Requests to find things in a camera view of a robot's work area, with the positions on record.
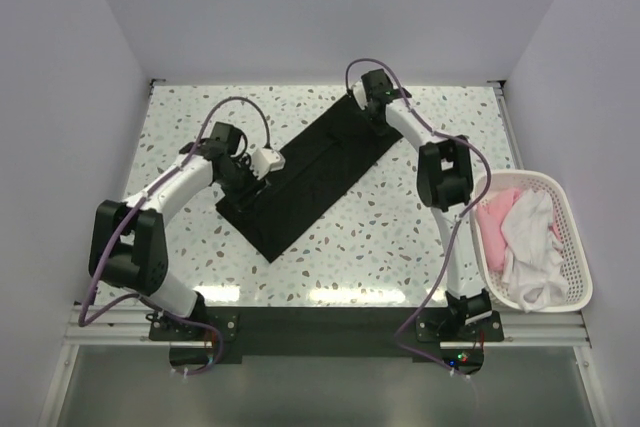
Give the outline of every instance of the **black mat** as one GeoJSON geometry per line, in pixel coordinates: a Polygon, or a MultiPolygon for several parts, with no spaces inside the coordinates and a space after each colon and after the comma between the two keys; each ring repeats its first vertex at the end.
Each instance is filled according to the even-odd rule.
{"type": "Polygon", "coordinates": [[[281,149],[285,168],[238,212],[224,198],[218,212],[269,261],[296,241],[401,138],[376,134],[355,100],[344,96],[281,149]]]}

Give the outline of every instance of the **terrazzo surface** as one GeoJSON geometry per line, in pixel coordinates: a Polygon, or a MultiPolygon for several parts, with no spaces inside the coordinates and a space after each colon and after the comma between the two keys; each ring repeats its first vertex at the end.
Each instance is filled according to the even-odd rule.
{"type": "MultiPolygon", "coordinates": [[[[437,128],[467,135],[492,168],[512,167],[492,88],[407,89],[415,108],[437,128]]],[[[247,96],[258,103],[268,116],[272,145],[279,148],[343,93],[343,86],[317,85],[157,86],[127,195],[163,172],[178,149],[195,138],[210,108],[225,97],[247,96]]],[[[247,104],[228,104],[214,121],[242,128],[250,151],[264,144],[263,124],[247,104]]],[[[474,175],[482,173],[473,155],[472,160],[474,175]]],[[[202,292],[209,305],[418,305],[440,270],[443,249],[435,221],[418,199],[416,165],[416,152],[401,140],[271,264],[218,215],[215,203],[222,194],[213,186],[197,194],[167,227],[170,268],[202,292]]],[[[121,293],[101,283],[96,304],[106,304],[121,293]]],[[[430,305],[444,305],[442,287],[430,305]]]]}

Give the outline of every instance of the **white laundry basket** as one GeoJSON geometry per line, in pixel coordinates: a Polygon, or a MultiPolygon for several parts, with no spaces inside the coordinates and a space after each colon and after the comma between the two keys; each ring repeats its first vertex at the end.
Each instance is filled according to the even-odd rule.
{"type": "MultiPolygon", "coordinates": [[[[475,185],[473,197],[476,197],[487,183],[486,175],[478,179],[475,185]]],[[[569,292],[567,299],[563,305],[555,305],[545,307],[538,312],[573,312],[582,309],[593,294],[593,283],[589,274],[589,266],[582,249],[580,235],[576,223],[571,214],[569,201],[564,190],[551,177],[539,172],[531,172],[528,170],[494,170],[491,172],[491,188],[487,196],[482,200],[482,204],[486,204],[499,191],[511,187],[519,189],[533,189],[535,191],[544,190],[551,195],[553,200],[553,208],[555,210],[556,224],[560,237],[564,244],[562,257],[562,275],[569,282],[569,292]]],[[[471,213],[471,231],[473,234],[473,242],[478,258],[480,274],[489,288],[490,293],[500,304],[513,309],[522,310],[520,306],[509,298],[507,286],[502,283],[502,274],[492,272],[487,267],[487,259],[484,254],[482,245],[482,234],[478,226],[475,212],[471,213]]]]}

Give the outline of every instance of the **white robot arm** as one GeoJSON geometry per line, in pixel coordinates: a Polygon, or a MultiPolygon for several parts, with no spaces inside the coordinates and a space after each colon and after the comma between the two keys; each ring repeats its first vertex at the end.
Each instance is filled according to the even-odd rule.
{"type": "MultiPolygon", "coordinates": [[[[393,127],[418,153],[418,193],[430,207],[442,246],[446,248],[473,188],[468,149],[451,140],[443,141],[430,132],[411,113],[383,70],[365,74],[351,92],[374,125],[377,123],[382,129],[393,127]],[[443,167],[445,163],[449,163],[450,168],[443,167]]],[[[490,317],[491,302],[483,280],[476,275],[478,265],[468,221],[460,226],[452,249],[447,267],[449,306],[458,311],[460,323],[464,325],[490,317]]]]}
{"type": "Polygon", "coordinates": [[[141,201],[142,207],[124,234],[134,233],[133,244],[118,239],[109,254],[102,280],[114,287],[140,293],[163,310],[194,321],[206,319],[204,299],[169,270],[165,227],[191,198],[214,182],[236,208],[242,210],[266,182],[269,172],[284,167],[279,152],[264,147],[251,156],[236,155],[244,133],[229,124],[216,123],[210,138],[202,139],[188,162],[193,143],[180,150],[167,172],[123,202],[105,201],[97,209],[89,272],[93,275],[116,226],[141,201]]]}

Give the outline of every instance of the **cable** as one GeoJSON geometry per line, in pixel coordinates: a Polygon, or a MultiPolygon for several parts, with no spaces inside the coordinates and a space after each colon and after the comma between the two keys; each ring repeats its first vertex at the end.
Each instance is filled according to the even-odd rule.
{"type": "MultiPolygon", "coordinates": [[[[120,235],[122,235],[122,232],[124,231],[126,226],[129,225],[129,222],[131,222],[131,220],[133,220],[133,218],[140,211],[140,209],[145,204],[147,199],[149,197],[151,197],[162,185],[164,185],[167,181],[169,181],[169,179],[171,179],[174,175],[176,175],[178,172],[180,172],[180,170],[182,168],[184,168],[189,163],[189,161],[193,158],[193,156],[195,154],[195,151],[198,148],[198,145],[200,144],[200,140],[202,139],[202,136],[204,135],[204,131],[206,130],[207,125],[209,124],[209,121],[211,120],[211,117],[213,117],[213,114],[220,107],[222,107],[224,104],[226,104],[228,102],[231,102],[231,101],[247,102],[249,105],[251,105],[253,108],[255,108],[257,110],[257,112],[260,114],[260,117],[262,118],[262,121],[263,121],[264,127],[265,127],[265,131],[266,131],[267,142],[266,142],[265,146],[267,146],[267,147],[270,146],[270,144],[271,144],[271,131],[269,129],[269,123],[267,121],[266,116],[264,115],[264,112],[262,111],[262,109],[260,109],[260,107],[258,107],[258,105],[255,102],[253,102],[252,100],[250,100],[250,99],[248,99],[246,97],[232,96],[232,97],[228,97],[228,98],[226,98],[224,100],[221,100],[216,105],[214,105],[213,108],[207,114],[204,122],[202,123],[202,127],[200,128],[200,131],[198,132],[198,135],[196,136],[196,140],[194,141],[193,145],[191,146],[191,149],[189,150],[189,152],[187,153],[185,158],[180,163],[180,166],[176,166],[176,167],[173,167],[172,169],[169,169],[167,172],[164,173],[164,175],[162,175],[158,180],[156,180],[156,182],[154,182],[147,189],[146,195],[143,195],[142,197],[140,197],[140,199],[136,202],[136,204],[133,207],[131,207],[131,209],[129,210],[127,215],[124,216],[124,218],[120,221],[120,223],[117,225],[117,227],[113,231],[113,234],[109,238],[109,241],[107,242],[107,245],[105,246],[105,249],[102,252],[102,255],[100,256],[100,259],[98,260],[98,265],[96,266],[96,269],[95,269],[95,271],[93,273],[93,276],[91,278],[91,282],[90,282],[89,287],[87,289],[87,294],[85,295],[85,298],[82,301],[82,305],[81,305],[81,308],[80,308],[80,315],[78,316],[78,325],[80,327],[86,327],[87,325],[91,324],[96,319],[98,319],[100,316],[102,316],[105,312],[107,312],[111,308],[113,308],[116,305],[118,305],[120,302],[122,302],[124,300],[128,300],[128,299],[133,299],[133,298],[139,299],[147,307],[150,307],[150,308],[152,308],[154,310],[157,310],[157,311],[162,311],[162,309],[160,309],[160,307],[158,307],[155,304],[153,304],[153,302],[151,302],[150,300],[145,299],[144,297],[142,297],[139,294],[130,293],[130,294],[122,295],[122,296],[116,298],[115,300],[109,302],[107,305],[105,305],[105,306],[101,307],[100,309],[98,309],[91,317],[87,318],[87,314],[89,312],[89,306],[91,304],[92,299],[95,296],[95,293],[97,292],[98,282],[100,282],[100,278],[102,277],[102,273],[104,272],[104,269],[105,269],[105,267],[107,265],[107,261],[109,260],[109,256],[111,255],[111,252],[113,251],[113,248],[115,247],[116,242],[120,238],[120,235]]],[[[247,138],[246,138],[246,136],[244,136],[244,140],[245,140],[245,149],[244,150],[246,151],[246,146],[247,146],[247,138]]],[[[204,371],[208,370],[209,368],[211,368],[211,366],[213,364],[217,363],[217,361],[219,360],[220,356],[222,355],[223,340],[222,340],[222,336],[215,329],[215,327],[213,327],[211,325],[208,325],[208,324],[202,324],[202,323],[199,323],[199,322],[192,322],[190,320],[183,319],[182,317],[178,317],[178,316],[176,316],[176,315],[174,315],[174,314],[172,314],[170,312],[164,312],[164,314],[167,317],[175,320],[176,322],[182,323],[184,325],[190,325],[192,327],[198,327],[198,328],[210,330],[219,339],[218,355],[207,366],[204,366],[203,368],[198,369],[195,372],[197,372],[197,373],[204,372],[204,371]]]]}
{"type": "MultiPolygon", "coordinates": [[[[412,354],[419,355],[421,357],[425,357],[425,358],[431,360],[432,362],[435,362],[435,363],[441,365],[442,367],[446,368],[447,370],[450,370],[450,366],[445,364],[441,359],[438,359],[437,357],[435,357],[433,355],[430,355],[429,353],[424,352],[422,350],[415,349],[415,348],[410,347],[408,345],[402,344],[399,341],[398,337],[413,322],[415,322],[415,320],[418,317],[418,315],[420,315],[420,313],[427,306],[427,304],[429,303],[429,301],[431,300],[431,298],[435,294],[437,288],[439,287],[440,283],[442,282],[444,274],[445,274],[445,272],[447,270],[447,265],[449,264],[449,260],[451,259],[451,254],[453,252],[454,241],[456,239],[456,236],[458,235],[458,230],[460,229],[460,225],[462,224],[462,219],[471,211],[471,209],[473,209],[476,205],[478,205],[478,203],[480,201],[482,201],[482,199],[489,192],[489,188],[491,186],[491,167],[489,166],[489,161],[484,156],[484,154],[482,152],[480,152],[480,150],[477,149],[473,144],[471,144],[470,142],[468,142],[468,141],[466,141],[464,139],[461,139],[459,137],[455,137],[453,135],[445,134],[444,132],[438,132],[424,118],[422,118],[422,116],[418,112],[416,112],[416,110],[413,109],[413,107],[411,107],[411,103],[409,102],[409,99],[408,99],[407,95],[404,92],[404,88],[402,87],[402,84],[400,83],[400,80],[398,79],[398,76],[384,62],[381,62],[381,61],[379,61],[377,59],[368,58],[368,57],[361,58],[361,59],[356,59],[353,62],[351,62],[347,66],[347,69],[345,71],[345,79],[344,79],[345,80],[345,86],[346,86],[348,92],[351,92],[351,89],[349,88],[349,71],[350,71],[351,67],[353,67],[355,64],[358,64],[358,63],[361,63],[361,62],[371,62],[371,63],[374,63],[374,64],[377,64],[377,65],[381,66],[384,70],[386,70],[386,72],[389,74],[389,76],[391,76],[391,78],[393,79],[393,81],[396,84],[396,87],[400,91],[400,95],[402,97],[402,100],[404,101],[405,105],[409,109],[409,112],[420,123],[420,125],[422,125],[425,129],[427,129],[427,131],[429,133],[431,133],[432,135],[434,135],[436,137],[440,137],[442,139],[452,140],[452,141],[454,141],[454,142],[456,142],[456,143],[458,143],[460,145],[463,145],[464,147],[468,148],[469,150],[473,151],[473,153],[478,156],[478,158],[482,162],[482,164],[483,164],[483,166],[484,166],[484,168],[485,168],[485,170],[487,172],[487,181],[486,181],[486,184],[484,186],[484,189],[482,190],[482,192],[480,192],[480,194],[472,202],[469,203],[469,205],[467,205],[467,207],[464,208],[464,210],[460,213],[460,215],[458,216],[456,222],[453,225],[453,230],[451,231],[451,238],[449,240],[449,245],[447,245],[447,249],[445,251],[445,256],[444,256],[444,261],[442,262],[442,268],[440,269],[440,272],[438,273],[438,277],[436,278],[436,281],[433,284],[433,287],[431,288],[431,290],[427,294],[426,298],[422,301],[420,306],[415,310],[415,312],[413,314],[411,314],[409,316],[409,318],[398,328],[398,330],[394,334],[394,337],[396,339],[396,342],[397,342],[398,346],[401,347],[402,349],[404,349],[404,350],[406,350],[408,352],[411,352],[412,354]]],[[[453,372],[455,372],[455,373],[457,373],[459,375],[464,375],[460,371],[453,370],[453,372]]]]}
{"type": "Polygon", "coordinates": [[[243,147],[242,150],[240,151],[239,154],[234,155],[232,158],[233,159],[241,159],[242,156],[247,152],[247,147],[249,147],[249,142],[247,141],[247,136],[245,135],[244,132],[241,131],[240,133],[240,138],[243,141],[243,147]]]}
{"type": "Polygon", "coordinates": [[[262,123],[264,124],[264,130],[267,134],[267,143],[265,144],[265,147],[271,147],[271,129],[269,128],[269,121],[267,120],[267,117],[264,115],[263,110],[258,107],[258,104],[256,104],[253,100],[248,99],[246,97],[240,97],[240,96],[232,96],[232,97],[227,97],[226,99],[218,102],[209,112],[209,115],[207,115],[207,118],[204,120],[203,122],[203,127],[202,129],[200,129],[200,133],[198,134],[198,137],[196,139],[195,145],[197,145],[200,142],[200,139],[202,138],[202,135],[204,134],[204,130],[206,128],[206,126],[209,124],[209,120],[211,120],[211,116],[214,114],[214,112],[216,110],[218,110],[220,107],[222,107],[224,104],[226,104],[227,102],[231,102],[233,100],[238,100],[240,102],[246,102],[247,104],[249,104],[251,107],[253,107],[256,112],[258,112],[258,114],[260,115],[260,118],[262,119],[262,123]]]}
{"type": "MultiPolygon", "coordinates": [[[[213,354],[213,353],[215,352],[216,336],[215,336],[213,333],[211,333],[210,337],[211,337],[211,340],[209,341],[209,342],[211,343],[211,350],[210,350],[210,352],[211,352],[211,354],[213,354]]],[[[207,336],[206,336],[206,334],[204,335],[204,338],[203,338],[203,344],[204,344],[204,350],[205,350],[205,352],[206,352],[206,351],[208,350],[208,348],[207,348],[207,336]]]]}

